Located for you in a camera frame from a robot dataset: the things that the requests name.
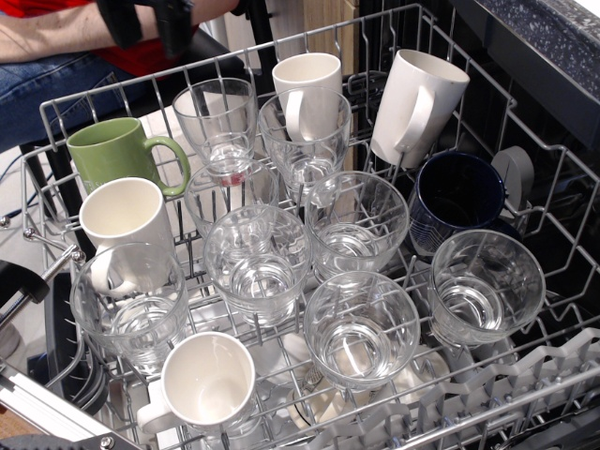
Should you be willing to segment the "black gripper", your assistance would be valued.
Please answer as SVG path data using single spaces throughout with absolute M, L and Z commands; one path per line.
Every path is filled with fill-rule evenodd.
M 154 8 L 157 30 L 168 58 L 173 58 L 187 49 L 192 39 L 191 12 L 194 6 L 192 1 L 110 0 L 97 2 L 101 17 L 119 48 L 128 49 L 142 39 L 142 28 L 135 5 Z

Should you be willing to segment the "person forearm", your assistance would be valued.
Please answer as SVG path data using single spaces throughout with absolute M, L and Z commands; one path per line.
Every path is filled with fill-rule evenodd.
M 191 24 L 213 20 L 234 10 L 239 1 L 193 1 Z M 135 6 L 141 41 L 159 37 L 151 7 Z M 1 16 L 1 64 L 20 64 L 65 53 L 115 46 L 96 3 L 67 8 L 32 18 Z

